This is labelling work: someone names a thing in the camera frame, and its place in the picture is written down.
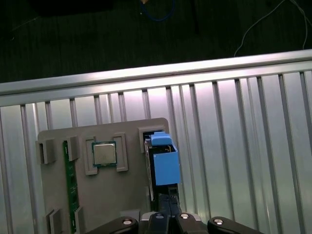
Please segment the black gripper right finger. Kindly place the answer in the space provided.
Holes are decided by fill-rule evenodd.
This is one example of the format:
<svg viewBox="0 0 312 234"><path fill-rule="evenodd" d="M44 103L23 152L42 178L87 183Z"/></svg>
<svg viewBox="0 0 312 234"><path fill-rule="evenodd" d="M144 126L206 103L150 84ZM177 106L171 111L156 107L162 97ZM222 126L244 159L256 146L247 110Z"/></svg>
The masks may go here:
<svg viewBox="0 0 312 234"><path fill-rule="evenodd" d="M215 216L205 224L197 214L182 212L178 196L170 195L171 214L176 232L179 234L259 234L258 230L247 227L221 216Z"/></svg>

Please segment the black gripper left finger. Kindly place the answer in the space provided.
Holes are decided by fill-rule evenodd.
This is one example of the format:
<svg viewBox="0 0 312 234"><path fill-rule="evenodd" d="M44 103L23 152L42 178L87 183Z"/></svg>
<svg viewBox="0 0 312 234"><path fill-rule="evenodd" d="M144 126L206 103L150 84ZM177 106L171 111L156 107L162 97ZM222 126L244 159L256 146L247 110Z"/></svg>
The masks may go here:
<svg viewBox="0 0 312 234"><path fill-rule="evenodd" d="M141 220L122 216L91 231L93 234L168 234L172 196L160 194L158 196L159 211L143 214Z"/></svg>

